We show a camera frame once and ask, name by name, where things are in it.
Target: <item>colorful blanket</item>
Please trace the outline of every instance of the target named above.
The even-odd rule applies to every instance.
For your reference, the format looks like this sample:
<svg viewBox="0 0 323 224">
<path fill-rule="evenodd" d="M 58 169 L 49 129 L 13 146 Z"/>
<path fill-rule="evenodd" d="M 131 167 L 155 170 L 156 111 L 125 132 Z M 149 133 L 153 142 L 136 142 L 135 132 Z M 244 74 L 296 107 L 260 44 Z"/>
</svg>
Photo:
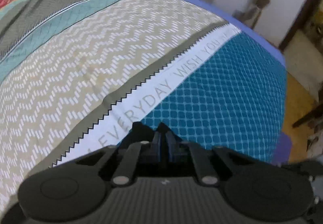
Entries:
<svg viewBox="0 0 323 224">
<path fill-rule="evenodd" d="M 211 5 L 25 0 L 0 26 L 0 211 L 26 176 L 118 144 L 134 121 L 272 159 L 284 59 Z"/>
</svg>

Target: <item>zigzag pattern fabric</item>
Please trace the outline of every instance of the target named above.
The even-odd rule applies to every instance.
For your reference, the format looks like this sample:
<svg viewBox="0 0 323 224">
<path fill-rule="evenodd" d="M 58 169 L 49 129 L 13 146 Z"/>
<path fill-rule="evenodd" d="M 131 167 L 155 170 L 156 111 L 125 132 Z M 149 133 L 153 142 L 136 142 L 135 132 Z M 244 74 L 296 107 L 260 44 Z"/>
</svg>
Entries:
<svg viewBox="0 0 323 224">
<path fill-rule="evenodd" d="M 108 93 L 221 21 L 183 0 L 121 0 L 34 51 L 0 85 L 0 211 Z"/>
</svg>

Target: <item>white fabric label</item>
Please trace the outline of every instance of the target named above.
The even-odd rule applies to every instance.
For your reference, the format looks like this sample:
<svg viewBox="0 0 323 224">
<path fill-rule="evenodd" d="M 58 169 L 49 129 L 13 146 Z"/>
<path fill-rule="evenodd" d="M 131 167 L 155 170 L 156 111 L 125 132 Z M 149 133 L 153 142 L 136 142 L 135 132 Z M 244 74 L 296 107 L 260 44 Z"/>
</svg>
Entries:
<svg viewBox="0 0 323 224">
<path fill-rule="evenodd" d="M 142 120 L 166 96 L 172 93 L 188 76 L 214 55 L 224 43 L 239 34 L 232 24 L 214 29 L 201 38 L 188 51 L 176 57 L 164 69 L 152 76 L 122 102 L 112 105 L 112 110 L 99 124 L 94 125 L 79 144 L 71 148 L 57 165 L 83 156 L 108 145 L 118 144 L 129 132 L 132 123 Z"/>
</svg>

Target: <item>teal fabric stripe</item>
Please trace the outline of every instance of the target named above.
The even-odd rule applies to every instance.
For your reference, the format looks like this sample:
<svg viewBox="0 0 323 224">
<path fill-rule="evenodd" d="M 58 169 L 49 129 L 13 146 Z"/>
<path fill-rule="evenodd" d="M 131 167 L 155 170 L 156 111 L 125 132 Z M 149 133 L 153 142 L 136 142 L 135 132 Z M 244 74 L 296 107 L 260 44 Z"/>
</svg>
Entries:
<svg viewBox="0 0 323 224">
<path fill-rule="evenodd" d="M 119 0 L 84 0 L 49 17 L 25 36 L 0 62 L 0 83 L 27 56 L 52 36 Z"/>
<path fill-rule="evenodd" d="M 163 122 L 179 137 L 206 149 L 226 146 L 270 162 L 284 121 L 285 91 L 285 67 L 241 33 L 142 122 L 153 129 Z"/>
</svg>

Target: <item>circular mount plate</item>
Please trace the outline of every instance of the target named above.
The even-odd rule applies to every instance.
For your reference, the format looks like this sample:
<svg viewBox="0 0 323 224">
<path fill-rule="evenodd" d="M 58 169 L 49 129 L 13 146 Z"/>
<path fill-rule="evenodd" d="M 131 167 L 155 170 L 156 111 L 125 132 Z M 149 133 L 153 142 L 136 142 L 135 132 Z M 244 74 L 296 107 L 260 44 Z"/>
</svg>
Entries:
<svg viewBox="0 0 323 224">
<path fill-rule="evenodd" d="M 224 191 L 237 211 L 262 221 L 287 221 L 306 212 L 313 190 L 306 177 L 288 170 L 263 165 L 231 177 Z"/>
<path fill-rule="evenodd" d="M 82 170 L 48 169 L 26 179 L 18 191 L 23 211 L 35 220 L 63 222 L 94 211 L 106 193 L 104 181 Z"/>
</svg>

